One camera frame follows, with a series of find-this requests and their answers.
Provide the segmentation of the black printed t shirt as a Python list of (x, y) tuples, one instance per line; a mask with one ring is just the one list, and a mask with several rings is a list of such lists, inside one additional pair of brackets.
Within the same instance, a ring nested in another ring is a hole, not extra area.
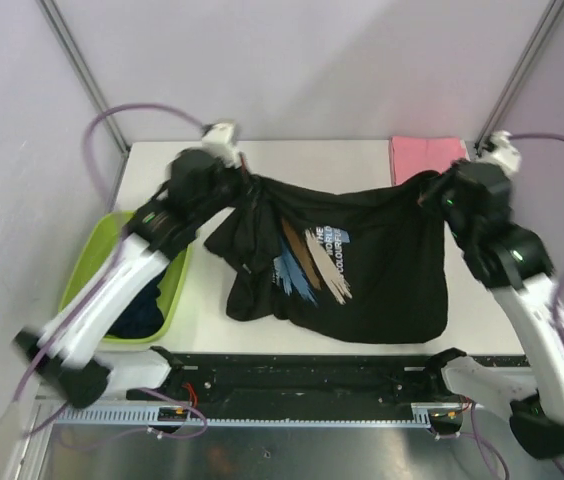
[(351, 343), (438, 338), (448, 322), (445, 225), (419, 203), (434, 178), (343, 194), (255, 178), (205, 242), (236, 274), (227, 315), (273, 316)]

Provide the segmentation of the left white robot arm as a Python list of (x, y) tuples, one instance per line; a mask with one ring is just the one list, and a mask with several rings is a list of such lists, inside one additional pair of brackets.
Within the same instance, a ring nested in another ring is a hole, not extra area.
[(248, 170), (235, 148), (189, 148), (170, 165), (169, 178), (131, 217), (116, 213), (120, 238), (95, 275), (40, 332), (21, 330), (16, 348), (71, 407), (101, 397), (150, 389), (176, 397), (182, 374), (162, 348), (130, 353), (97, 351), (131, 301), (165, 272), (195, 240), (197, 231), (245, 194)]

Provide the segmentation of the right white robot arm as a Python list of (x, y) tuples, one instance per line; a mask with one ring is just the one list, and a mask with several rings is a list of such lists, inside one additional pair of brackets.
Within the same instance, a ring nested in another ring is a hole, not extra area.
[(531, 457), (554, 459), (564, 455), (564, 310), (542, 240), (511, 219), (511, 193), (500, 166), (458, 160), (421, 204), (442, 215), (469, 271), (505, 313), (535, 382), (508, 378), (450, 348), (429, 358), (423, 388), (435, 401), (453, 394), (476, 401), (509, 424)]

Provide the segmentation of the folded pink t shirt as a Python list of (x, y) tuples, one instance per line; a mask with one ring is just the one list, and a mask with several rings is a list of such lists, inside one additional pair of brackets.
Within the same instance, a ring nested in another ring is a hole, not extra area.
[(392, 185), (400, 185), (423, 171), (442, 173), (454, 161), (468, 156), (466, 144), (459, 138), (393, 136), (389, 140)]

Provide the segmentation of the green plastic bin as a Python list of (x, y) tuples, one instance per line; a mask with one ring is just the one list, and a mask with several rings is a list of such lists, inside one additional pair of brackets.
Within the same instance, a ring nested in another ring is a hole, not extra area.
[[(119, 221), (114, 214), (109, 213), (98, 221), (73, 268), (59, 303), (59, 311), (65, 309), (103, 265), (104, 261), (112, 253), (118, 241), (118, 236)], [(164, 324), (160, 330), (150, 337), (139, 340), (118, 339), (106, 334), (103, 338), (105, 343), (119, 345), (149, 344), (159, 340), (169, 331), (182, 294), (192, 250), (193, 247), (188, 246), (163, 271), (165, 276), (160, 283), (161, 296), (158, 299), (158, 306), (164, 315)]]

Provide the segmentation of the navy blue t shirt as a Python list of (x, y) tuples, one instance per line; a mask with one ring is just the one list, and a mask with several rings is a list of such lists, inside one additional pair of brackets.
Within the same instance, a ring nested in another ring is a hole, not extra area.
[(114, 321), (107, 335), (124, 340), (139, 340), (156, 334), (164, 324), (164, 315), (158, 306), (161, 296), (162, 272), (131, 300)]

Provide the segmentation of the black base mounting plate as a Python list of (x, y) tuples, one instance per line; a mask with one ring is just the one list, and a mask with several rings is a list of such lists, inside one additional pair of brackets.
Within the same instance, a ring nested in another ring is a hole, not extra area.
[(435, 404), (460, 412), (465, 397), (437, 385), (423, 356), (171, 354), (157, 392), (203, 408), (292, 405), (354, 410), (376, 404)]

